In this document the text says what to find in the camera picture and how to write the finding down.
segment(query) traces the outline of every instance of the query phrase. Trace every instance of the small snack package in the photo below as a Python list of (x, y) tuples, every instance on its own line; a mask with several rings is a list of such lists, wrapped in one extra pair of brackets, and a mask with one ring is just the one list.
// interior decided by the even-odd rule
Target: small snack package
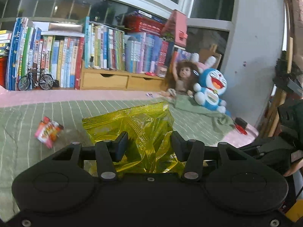
[(53, 142), (57, 139), (58, 133), (63, 130), (64, 127), (57, 122), (44, 117), (39, 123), (38, 129), (35, 133), (35, 137), (48, 148), (53, 147)]

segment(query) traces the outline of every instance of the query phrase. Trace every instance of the pink bedsheet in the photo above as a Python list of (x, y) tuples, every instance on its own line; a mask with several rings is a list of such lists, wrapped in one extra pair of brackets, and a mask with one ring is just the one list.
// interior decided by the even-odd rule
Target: pink bedsheet
[[(125, 90), (28, 90), (7, 91), (0, 86), (0, 107), (12, 107), (33, 103), (62, 102), (74, 100), (149, 100), (151, 97), (145, 91)], [(153, 97), (161, 97), (151, 92)], [(251, 125), (247, 126), (247, 135), (236, 130), (229, 132), (223, 139), (235, 147), (247, 145), (255, 140), (258, 131)]]

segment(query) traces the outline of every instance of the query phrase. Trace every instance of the drawer handle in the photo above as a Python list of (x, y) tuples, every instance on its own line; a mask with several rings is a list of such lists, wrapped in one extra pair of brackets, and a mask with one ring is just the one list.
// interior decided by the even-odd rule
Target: drawer handle
[(104, 78), (109, 78), (109, 77), (112, 77), (114, 76), (113, 74), (105, 74), (105, 73), (100, 73), (102, 77)]

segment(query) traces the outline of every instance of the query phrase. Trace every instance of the red box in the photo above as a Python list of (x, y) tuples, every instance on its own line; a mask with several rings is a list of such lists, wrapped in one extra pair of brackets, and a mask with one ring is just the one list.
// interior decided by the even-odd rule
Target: red box
[(125, 17), (125, 27), (131, 30), (128, 32), (147, 32), (159, 36), (164, 24), (146, 17), (130, 15)]
[(7, 57), (0, 58), (0, 85), (5, 88)]

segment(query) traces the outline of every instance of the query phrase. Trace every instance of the white wall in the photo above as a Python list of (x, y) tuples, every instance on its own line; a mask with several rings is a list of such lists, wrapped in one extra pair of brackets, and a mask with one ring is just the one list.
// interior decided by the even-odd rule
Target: white wall
[(222, 99), (232, 115), (255, 126), (269, 99), (281, 54), (283, 0), (235, 0), (232, 20), (234, 31), (221, 68), (228, 84)]

